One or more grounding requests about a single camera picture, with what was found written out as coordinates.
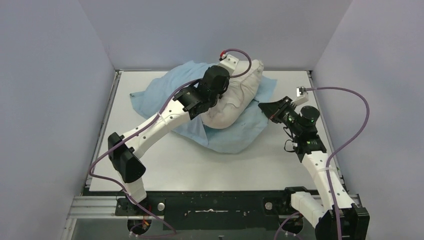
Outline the green and blue pillowcase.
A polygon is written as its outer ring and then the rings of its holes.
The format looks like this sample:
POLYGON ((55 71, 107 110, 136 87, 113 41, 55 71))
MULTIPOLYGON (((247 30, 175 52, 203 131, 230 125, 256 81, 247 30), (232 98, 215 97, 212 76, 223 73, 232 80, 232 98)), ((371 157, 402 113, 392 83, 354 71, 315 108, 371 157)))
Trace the green and blue pillowcase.
MULTIPOLYGON (((236 77, 246 74, 251 66, 252 63, 248 61, 240 61, 234 72, 236 77)), ((146 90, 130 93, 132 108, 145 119, 154 116, 176 88, 201 78, 209 67, 208 63, 189 61, 173 68, 164 76, 152 80, 146 90)), ((237 154, 247 148, 267 127, 268 120, 258 104, 268 102, 275 87, 276 80, 262 75, 256 96, 235 123, 227 128, 210 128, 203 124, 199 115, 173 131, 218 153, 237 154)))

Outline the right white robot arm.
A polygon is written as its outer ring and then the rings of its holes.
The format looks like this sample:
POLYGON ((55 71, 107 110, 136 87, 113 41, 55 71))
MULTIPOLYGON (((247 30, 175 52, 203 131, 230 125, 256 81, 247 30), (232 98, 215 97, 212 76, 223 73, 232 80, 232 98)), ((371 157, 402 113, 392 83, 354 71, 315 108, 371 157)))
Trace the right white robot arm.
POLYGON ((343 187, 336 169, 327 164, 329 155, 316 128, 320 112, 306 105, 296 112, 289 97, 259 103, 262 113, 273 123, 284 124, 293 150, 311 176, 321 202, 301 188, 291 188, 281 199, 282 209, 298 211, 314 227, 318 240, 364 240, 370 222, 366 208, 358 206, 343 187))

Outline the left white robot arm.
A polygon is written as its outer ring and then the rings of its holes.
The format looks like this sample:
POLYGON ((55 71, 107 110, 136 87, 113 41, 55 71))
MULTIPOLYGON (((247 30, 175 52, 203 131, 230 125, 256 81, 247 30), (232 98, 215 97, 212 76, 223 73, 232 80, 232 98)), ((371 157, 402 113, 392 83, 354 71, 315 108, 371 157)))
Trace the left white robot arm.
POLYGON ((228 89, 234 71, 234 67, 220 63, 208 67, 202 78, 185 83, 171 93, 148 120, 125 134, 114 132, 108 137, 108 158, 129 195, 128 207, 133 212, 140 214, 148 207, 142 180, 146 172, 142 156, 170 131, 214 107, 228 89))

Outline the white pillow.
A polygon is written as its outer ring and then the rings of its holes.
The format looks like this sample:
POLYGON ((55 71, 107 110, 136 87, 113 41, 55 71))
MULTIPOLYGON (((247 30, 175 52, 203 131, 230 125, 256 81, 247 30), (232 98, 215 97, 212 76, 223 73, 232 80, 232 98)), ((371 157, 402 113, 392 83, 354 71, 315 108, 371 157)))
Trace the white pillow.
POLYGON ((217 104, 200 115, 202 123, 219 130, 234 124, 256 96, 262 82, 263 70, 263 62, 254 59, 246 74, 231 78, 226 92, 218 99, 217 104))

